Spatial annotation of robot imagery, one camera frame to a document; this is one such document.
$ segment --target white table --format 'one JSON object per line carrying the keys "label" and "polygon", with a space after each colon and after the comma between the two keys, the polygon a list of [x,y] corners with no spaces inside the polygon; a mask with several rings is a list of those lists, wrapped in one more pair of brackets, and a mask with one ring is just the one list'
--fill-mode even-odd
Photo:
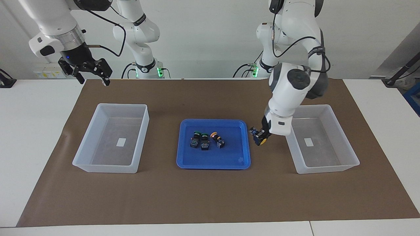
{"label": "white table", "polygon": [[[396,89],[387,89],[380,81],[347,80],[345,83],[420,209],[420,118]],[[20,80],[12,89],[0,89],[0,227],[10,227],[1,228],[1,236],[420,235],[420,219],[13,228],[81,89],[76,80]]]}

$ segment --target brown mat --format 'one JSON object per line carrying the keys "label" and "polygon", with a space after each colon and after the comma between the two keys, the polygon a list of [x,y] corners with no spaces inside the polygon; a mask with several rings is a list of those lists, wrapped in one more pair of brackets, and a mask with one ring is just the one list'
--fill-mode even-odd
{"label": "brown mat", "polygon": [[[304,104],[331,105],[359,166],[299,175],[286,138],[272,136],[261,147],[249,139],[248,170],[178,168],[183,119],[241,119],[259,127],[270,97],[267,80],[114,80],[109,87],[88,80],[18,227],[420,218],[341,80],[331,80],[324,97]],[[136,174],[87,173],[71,164],[102,102],[149,107]]]}

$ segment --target green light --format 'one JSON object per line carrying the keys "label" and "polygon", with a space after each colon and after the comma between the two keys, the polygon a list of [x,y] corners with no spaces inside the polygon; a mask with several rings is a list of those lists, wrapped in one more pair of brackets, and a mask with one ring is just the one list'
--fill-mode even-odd
{"label": "green light", "polygon": [[161,68],[159,68],[159,67],[157,67],[156,68],[157,69],[157,75],[159,76],[159,77],[162,77],[163,76],[163,71],[162,71],[162,69]]}
{"label": "green light", "polygon": [[258,70],[259,70],[259,68],[257,66],[253,67],[253,69],[252,69],[252,76],[254,78],[256,78],[258,76]]}

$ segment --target translucent storage container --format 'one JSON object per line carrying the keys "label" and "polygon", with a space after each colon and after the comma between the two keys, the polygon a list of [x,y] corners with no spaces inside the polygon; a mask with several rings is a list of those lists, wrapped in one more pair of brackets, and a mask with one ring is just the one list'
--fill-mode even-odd
{"label": "translucent storage container", "polygon": [[329,105],[299,106],[286,136],[299,174],[344,171],[360,164]]}
{"label": "translucent storage container", "polygon": [[99,104],[73,165],[87,172],[136,173],[148,124],[146,105]]}

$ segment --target white square sticker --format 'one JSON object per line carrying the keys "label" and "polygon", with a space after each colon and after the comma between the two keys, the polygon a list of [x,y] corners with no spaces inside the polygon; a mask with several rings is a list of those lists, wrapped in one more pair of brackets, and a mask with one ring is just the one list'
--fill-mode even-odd
{"label": "white square sticker", "polygon": [[307,147],[313,147],[314,146],[314,143],[312,142],[311,138],[305,139],[305,143],[306,143]]}
{"label": "white square sticker", "polygon": [[124,144],[126,144],[126,139],[124,138],[119,138],[118,142],[117,142],[117,147],[123,147]]}

